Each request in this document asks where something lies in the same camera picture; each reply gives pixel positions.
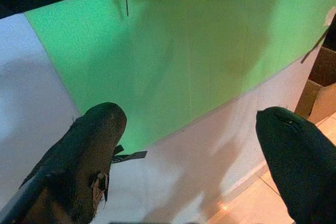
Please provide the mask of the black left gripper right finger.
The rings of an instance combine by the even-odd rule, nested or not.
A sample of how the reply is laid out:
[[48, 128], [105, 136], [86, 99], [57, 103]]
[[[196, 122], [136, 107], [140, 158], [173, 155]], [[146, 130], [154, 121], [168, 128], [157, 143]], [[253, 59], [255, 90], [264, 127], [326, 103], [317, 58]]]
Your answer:
[[311, 122], [273, 106], [256, 114], [271, 177], [295, 223], [335, 223], [335, 145]]

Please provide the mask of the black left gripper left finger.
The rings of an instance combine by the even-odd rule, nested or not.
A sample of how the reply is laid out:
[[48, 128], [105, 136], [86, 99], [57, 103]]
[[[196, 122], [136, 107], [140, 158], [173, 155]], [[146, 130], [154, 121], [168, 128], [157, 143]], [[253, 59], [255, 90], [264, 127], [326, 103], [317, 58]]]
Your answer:
[[127, 124], [105, 102], [77, 118], [1, 210], [1, 223], [90, 223], [108, 194], [112, 157]]

